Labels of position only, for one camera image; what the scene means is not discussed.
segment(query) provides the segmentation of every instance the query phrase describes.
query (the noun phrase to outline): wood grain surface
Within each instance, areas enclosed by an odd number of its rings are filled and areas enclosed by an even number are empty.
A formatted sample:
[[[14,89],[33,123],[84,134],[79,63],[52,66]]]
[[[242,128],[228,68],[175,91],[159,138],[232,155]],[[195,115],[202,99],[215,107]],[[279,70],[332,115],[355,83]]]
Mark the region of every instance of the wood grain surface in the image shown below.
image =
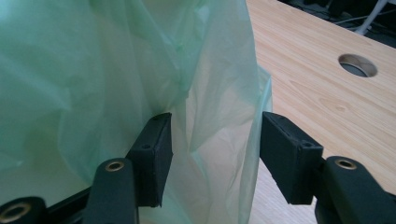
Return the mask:
[[[396,49],[276,0],[247,0],[257,59],[273,79],[274,112],[324,147],[324,157],[361,162],[396,194]],[[355,54],[374,77],[349,74],[338,62]],[[250,223],[315,223],[311,206],[287,205],[261,164]]]

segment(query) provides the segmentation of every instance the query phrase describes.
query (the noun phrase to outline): plastic fold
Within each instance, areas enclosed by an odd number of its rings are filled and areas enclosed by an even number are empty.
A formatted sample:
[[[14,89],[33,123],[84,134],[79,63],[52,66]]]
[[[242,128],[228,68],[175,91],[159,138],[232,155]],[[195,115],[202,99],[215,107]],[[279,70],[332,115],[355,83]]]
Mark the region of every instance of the plastic fold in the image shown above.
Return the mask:
[[[271,106],[243,0],[1,2],[0,203],[87,188],[171,112],[163,207],[141,222],[248,223]]]

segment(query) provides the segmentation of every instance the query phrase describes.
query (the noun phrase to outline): plastic bag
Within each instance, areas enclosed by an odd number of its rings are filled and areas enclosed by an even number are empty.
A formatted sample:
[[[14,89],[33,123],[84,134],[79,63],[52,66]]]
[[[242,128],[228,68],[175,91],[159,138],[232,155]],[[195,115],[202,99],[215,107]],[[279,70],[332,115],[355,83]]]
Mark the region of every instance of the plastic bag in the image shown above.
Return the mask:
[[[87,188],[173,113],[162,208],[142,223],[247,223],[271,81],[242,0],[0,6],[0,203]]]

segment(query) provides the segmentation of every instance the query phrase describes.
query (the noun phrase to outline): black plastic part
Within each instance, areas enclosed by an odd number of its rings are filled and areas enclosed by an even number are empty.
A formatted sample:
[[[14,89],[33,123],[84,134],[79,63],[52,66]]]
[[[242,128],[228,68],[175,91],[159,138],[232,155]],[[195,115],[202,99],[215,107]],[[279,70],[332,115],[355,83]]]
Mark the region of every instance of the black plastic part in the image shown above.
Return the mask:
[[[322,152],[323,146],[289,119],[262,113],[260,158],[288,203],[312,203],[312,171]]]
[[[150,119],[126,156],[134,165],[139,206],[162,205],[173,156],[171,117],[166,113]]]
[[[323,180],[343,223],[396,223],[395,202],[357,161],[328,158]]]
[[[134,194],[134,171],[127,159],[103,162],[96,170],[84,224],[139,223]]]
[[[49,207],[49,223],[78,223],[81,211],[87,205],[91,188],[84,189],[65,200]]]
[[[38,197],[26,197],[3,204],[0,207],[0,223],[48,223],[47,208],[44,200]]]

